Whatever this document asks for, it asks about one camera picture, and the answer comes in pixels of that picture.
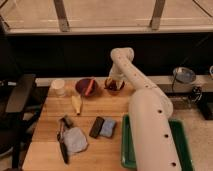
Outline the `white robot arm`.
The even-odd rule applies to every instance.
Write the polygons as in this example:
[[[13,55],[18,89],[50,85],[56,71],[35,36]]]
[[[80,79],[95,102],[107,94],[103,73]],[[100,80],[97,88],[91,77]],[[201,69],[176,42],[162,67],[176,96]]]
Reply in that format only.
[[[125,76],[135,89],[128,113],[137,171],[182,171],[168,121],[173,103],[132,64],[132,48],[114,48],[110,56],[113,61],[110,76]]]

